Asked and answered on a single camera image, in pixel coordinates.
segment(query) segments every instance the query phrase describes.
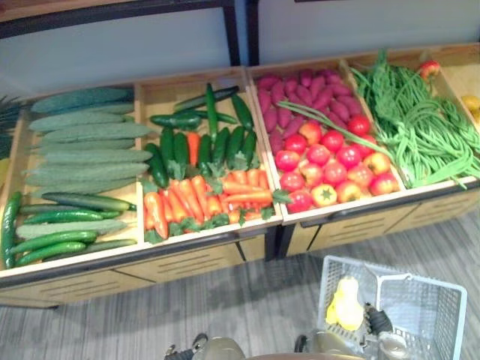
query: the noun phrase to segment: white wall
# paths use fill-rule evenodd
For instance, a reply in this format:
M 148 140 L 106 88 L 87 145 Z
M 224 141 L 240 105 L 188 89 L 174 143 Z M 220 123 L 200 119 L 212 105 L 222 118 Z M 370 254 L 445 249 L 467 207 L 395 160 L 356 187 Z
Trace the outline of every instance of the white wall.
M 478 41 L 480 0 L 260 0 L 260 63 Z

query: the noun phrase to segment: purple sweet potato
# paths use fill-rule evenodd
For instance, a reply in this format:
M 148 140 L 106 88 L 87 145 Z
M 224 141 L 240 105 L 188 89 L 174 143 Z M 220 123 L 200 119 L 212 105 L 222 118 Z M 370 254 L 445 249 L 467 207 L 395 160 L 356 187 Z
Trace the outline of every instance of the purple sweet potato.
M 332 100 L 330 101 L 329 107 L 331 113 L 334 113 L 336 116 L 338 116 L 340 120 L 348 122 L 350 119 L 350 113 L 345 105 L 336 100 Z
M 290 123 L 292 119 L 292 112 L 284 107 L 281 107 L 277 111 L 278 115 L 278 124 L 284 129 Z
M 353 96 L 337 96 L 337 101 L 342 103 L 348 109 L 350 116 L 359 115 L 363 113 L 360 101 Z
M 310 93 L 312 94 L 312 99 L 317 99 L 318 93 L 320 90 L 325 88 L 325 77 L 317 76 L 312 80 L 310 84 Z
M 285 100 L 284 82 L 276 82 L 275 85 L 271 87 L 270 95 L 271 103 L 274 105 L 277 105 L 278 101 Z
M 265 122 L 265 128 L 267 133 L 271 133 L 277 126 L 277 109 L 271 107 L 265 114 L 263 114 L 263 122 Z
M 258 102 L 260 103 L 260 109 L 262 110 L 262 114 L 265 114 L 266 111 L 270 109 L 270 105 L 272 105 L 272 100 L 270 99 L 269 92 L 262 88 L 259 89 Z
M 297 115 L 295 118 L 293 118 L 283 132 L 282 137 L 286 139 L 287 137 L 291 137 L 293 134 L 297 134 L 297 131 L 299 131 L 299 128 L 303 125 L 304 120 L 304 117 L 301 115 Z
M 314 103 L 312 94 L 303 85 L 297 86 L 296 93 L 301 101 L 303 101 L 308 107 L 311 107 Z
M 278 81 L 281 81 L 278 76 L 274 75 L 273 73 L 268 73 L 266 75 L 263 75 L 256 81 L 256 86 L 259 89 L 270 90 L 272 86 Z
M 270 147 L 273 155 L 277 154 L 281 149 L 284 148 L 282 134 L 277 128 L 273 129 L 273 131 L 268 135 L 268 138 L 270 139 Z
M 326 107 L 333 98 L 333 91 L 330 88 L 324 88 L 320 90 L 318 96 L 316 97 L 315 101 L 313 102 L 312 107 L 314 109 L 322 109 Z
M 305 87 L 309 88 L 312 83 L 312 78 L 314 77 L 314 71 L 312 69 L 304 69 L 300 71 L 300 83 Z

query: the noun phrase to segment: produce display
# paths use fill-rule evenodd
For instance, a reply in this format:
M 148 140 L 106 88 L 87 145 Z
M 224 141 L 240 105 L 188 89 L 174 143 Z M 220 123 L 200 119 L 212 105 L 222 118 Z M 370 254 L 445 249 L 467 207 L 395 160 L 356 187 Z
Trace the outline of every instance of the produce display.
M 256 85 L 290 213 L 400 190 L 388 152 L 336 70 L 269 74 Z

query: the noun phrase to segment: carrot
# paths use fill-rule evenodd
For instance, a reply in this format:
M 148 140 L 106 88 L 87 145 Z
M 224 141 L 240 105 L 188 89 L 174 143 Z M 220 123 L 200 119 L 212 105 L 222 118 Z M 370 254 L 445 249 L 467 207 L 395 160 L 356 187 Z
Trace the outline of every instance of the carrot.
M 196 220 L 203 224 L 203 221 L 205 220 L 203 216 L 203 211 L 200 207 L 197 195 L 195 194 L 195 190 L 192 186 L 190 179 L 186 178 L 185 180 L 180 181 L 180 183 L 178 184 L 178 189 L 185 196 L 185 199 L 187 200 L 190 209 L 192 209 L 193 215 Z
M 143 198 L 148 213 L 153 217 L 155 231 L 162 238 L 168 238 L 168 223 L 165 218 L 165 208 L 158 193 L 150 192 Z
M 261 187 L 255 187 L 248 184 L 239 184 L 238 182 L 234 181 L 224 181 L 222 186 L 225 194 L 245 194 L 262 190 Z
M 207 209 L 211 216 L 221 214 L 223 211 L 220 200 L 216 196 L 207 197 Z
M 192 208 L 190 207 L 190 204 L 188 203 L 187 198 L 182 193 L 179 186 L 180 186 L 179 180 L 172 180 L 170 182 L 170 189 L 177 196 L 177 199 L 180 200 L 180 203 L 183 206 L 183 209 L 185 209 L 185 211 L 187 212 L 187 216 L 194 218 L 194 212 L 192 211 Z
M 225 198 L 228 203 L 268 203 L 273 202 L 270 190 L 255 191 L 254 193 L 237 193 Z
M 209 211 L 209 207 L 207 205 L 207 184 L 205 179 L 201 175 L 194 176 L 192 178 L 192 186 L 195 190 L 196 198 L 200 203 L 200 207 L 202 208 L 203 214 L 205 215 L 206 219 L 208 220 L 211 215 Z
M 250 169 L 247 171 L 248 184 L 251 186 L 260 186 L 260 170 Z
M 172 215 L 175 222 L 179 223 L 183 219 L 188 218 L 188 213 L 180 202 L 179 198 L 175 195 L 173 190 L 166 192 L 166 198 L 170 206 L 172 207 Z
M 190 164 L 197 165 L 198 149 L 200 147 L 200 135 L 194 132 L 187 133 L 188 153 L 190 154 Z
M 158 195 L 160 195 L 160 198 L 162 199 L 163 207 L 165 208 L 166 222 L 171 223 L 173 221 L 172 207 L 168 203 L 167 197 L 165 196 L 165 193 L 162 190 L 158 191 Z

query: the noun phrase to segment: gray floor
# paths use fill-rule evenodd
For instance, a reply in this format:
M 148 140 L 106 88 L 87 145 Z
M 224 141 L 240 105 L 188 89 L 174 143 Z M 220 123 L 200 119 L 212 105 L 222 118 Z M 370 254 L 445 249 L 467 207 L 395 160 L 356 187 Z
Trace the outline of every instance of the gray floor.
M 253 262 L 60 307 L 0 307 L 0 358 L 163 359 L 198 332 L 234 338 L 248 356 L 290 352 L 317 322 L 322 256 L 370 260 L 460 284 L 469 292 L 463 360 L 479 358 L 479 212 L 323 252 Z

